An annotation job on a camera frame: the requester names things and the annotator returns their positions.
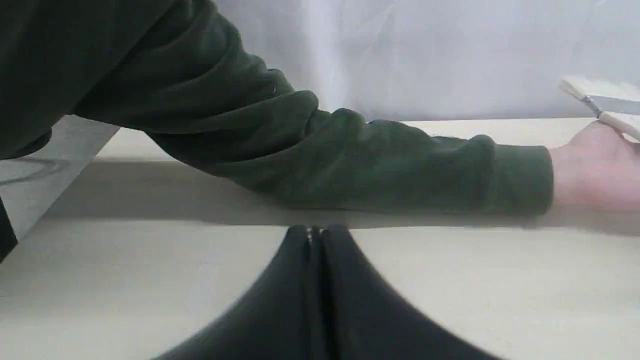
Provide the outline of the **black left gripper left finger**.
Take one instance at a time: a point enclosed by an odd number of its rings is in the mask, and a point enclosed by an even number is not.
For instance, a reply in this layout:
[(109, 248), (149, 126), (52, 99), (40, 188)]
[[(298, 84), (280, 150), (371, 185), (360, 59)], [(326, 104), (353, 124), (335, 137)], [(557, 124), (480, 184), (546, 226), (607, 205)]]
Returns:
[(311, 360), (304, 226), (288, 228), (252, 286), (220, 317), (160, 360)]

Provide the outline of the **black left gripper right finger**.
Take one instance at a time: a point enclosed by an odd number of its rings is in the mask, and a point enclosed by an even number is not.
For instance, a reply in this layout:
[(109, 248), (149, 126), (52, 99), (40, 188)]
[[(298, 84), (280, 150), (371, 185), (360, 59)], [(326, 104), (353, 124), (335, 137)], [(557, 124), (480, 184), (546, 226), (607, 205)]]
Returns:
[(313, 228), (327, 360), (493, 360), (384, 280), (342, 225)]

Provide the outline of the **dark green sleeved forearm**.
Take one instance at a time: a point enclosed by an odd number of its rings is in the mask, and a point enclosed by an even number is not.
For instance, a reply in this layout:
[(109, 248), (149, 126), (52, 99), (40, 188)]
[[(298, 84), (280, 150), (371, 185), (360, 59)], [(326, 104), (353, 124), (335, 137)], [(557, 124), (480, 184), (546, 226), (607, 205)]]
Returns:
[(0, 15), (3, 160), (75, 115), (293, 207), (539, 215), (553, 201), (544, 146), (322, 111), (208, 0), (3, 0)]

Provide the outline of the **bare open human hand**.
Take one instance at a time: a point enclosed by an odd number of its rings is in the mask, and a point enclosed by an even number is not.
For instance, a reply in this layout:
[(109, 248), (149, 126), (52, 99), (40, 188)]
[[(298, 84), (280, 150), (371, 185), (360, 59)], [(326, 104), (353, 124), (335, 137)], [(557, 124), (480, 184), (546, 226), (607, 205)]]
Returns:
[(639, 144), (594, 121), (549, 150), (553, 206), (604, 212), (640, 209)]

